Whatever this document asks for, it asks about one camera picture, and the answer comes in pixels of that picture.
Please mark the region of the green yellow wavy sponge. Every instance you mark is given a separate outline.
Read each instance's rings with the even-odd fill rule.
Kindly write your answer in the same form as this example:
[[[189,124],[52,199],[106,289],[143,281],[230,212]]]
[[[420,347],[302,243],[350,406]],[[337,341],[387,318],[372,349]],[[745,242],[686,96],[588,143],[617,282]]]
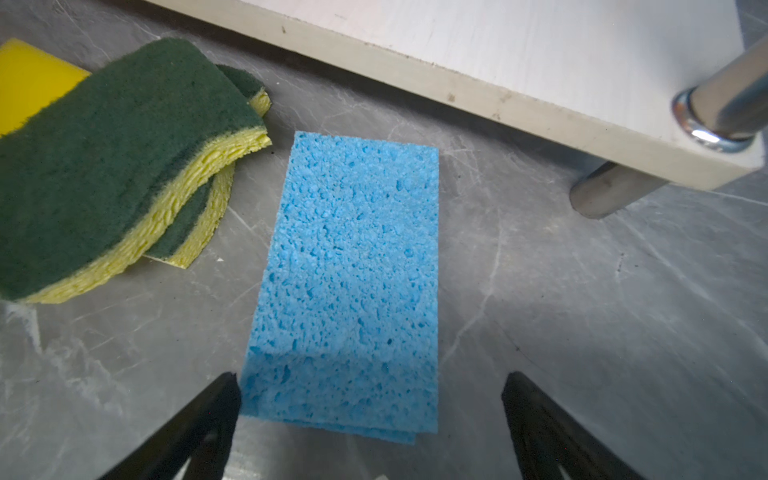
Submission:
[[[244,70],[223,64],[217,67],[263,118],[272,105],[264,84]],[[208,245],[227,210],[234,175],[235,163],[213,175],[190,197],[144,257],[177,268],[188,268]]]
[[[1,296],[56,304],[144,257],[213,175],[271,143],[191,42],[163,38],[1,135]]]

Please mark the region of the blue cellulose sponge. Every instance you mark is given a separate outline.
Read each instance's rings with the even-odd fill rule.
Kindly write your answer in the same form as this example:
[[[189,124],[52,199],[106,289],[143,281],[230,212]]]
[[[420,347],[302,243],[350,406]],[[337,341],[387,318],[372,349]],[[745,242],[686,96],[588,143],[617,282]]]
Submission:
[[[244,415],[411,443],[438,429],[439,152],[297,132]]]

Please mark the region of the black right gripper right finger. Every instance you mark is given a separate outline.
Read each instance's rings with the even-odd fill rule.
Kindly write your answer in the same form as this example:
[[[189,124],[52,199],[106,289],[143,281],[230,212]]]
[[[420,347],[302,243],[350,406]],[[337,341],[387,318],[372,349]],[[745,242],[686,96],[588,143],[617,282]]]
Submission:
[[[524,479],[640,479],[525,374],[508,375],[501,394]]]

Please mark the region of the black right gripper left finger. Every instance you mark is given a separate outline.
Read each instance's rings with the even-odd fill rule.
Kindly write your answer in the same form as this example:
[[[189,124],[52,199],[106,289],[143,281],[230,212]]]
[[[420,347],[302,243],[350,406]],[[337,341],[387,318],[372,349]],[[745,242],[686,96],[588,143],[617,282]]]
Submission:
[[[232,372],[218,376],[104,479],[221,479],[241,407]]]

